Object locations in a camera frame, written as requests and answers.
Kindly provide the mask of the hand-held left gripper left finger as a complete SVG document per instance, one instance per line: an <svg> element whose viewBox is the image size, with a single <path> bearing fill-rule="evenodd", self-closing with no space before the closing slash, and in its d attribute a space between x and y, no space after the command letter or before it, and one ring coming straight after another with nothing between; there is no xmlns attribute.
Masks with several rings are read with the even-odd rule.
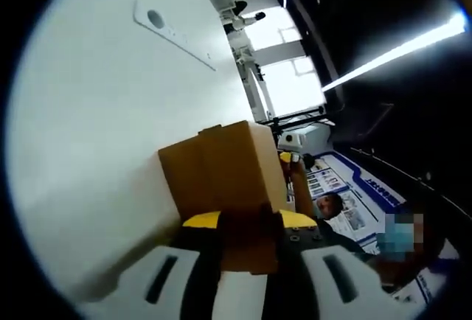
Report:
<svg viewBox="0 0 472 320"><path fill-rule="evenodd" d="M210 319L221 277L220 212L183 222L168 246L158 246L124 271L117 287L84 304L84 319Z"/></svg>

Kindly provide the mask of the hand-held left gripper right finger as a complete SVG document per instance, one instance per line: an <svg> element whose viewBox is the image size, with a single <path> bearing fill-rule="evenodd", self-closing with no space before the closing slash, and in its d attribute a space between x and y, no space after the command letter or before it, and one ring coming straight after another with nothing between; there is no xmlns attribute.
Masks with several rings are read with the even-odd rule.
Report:
<svg viewBox="0 0 472 320"><path fill-rule="evenodd" d="M263 319L396 319L397 302L353 241L303 214L264 211L260 217L277 261L267 278Z"/></svg>

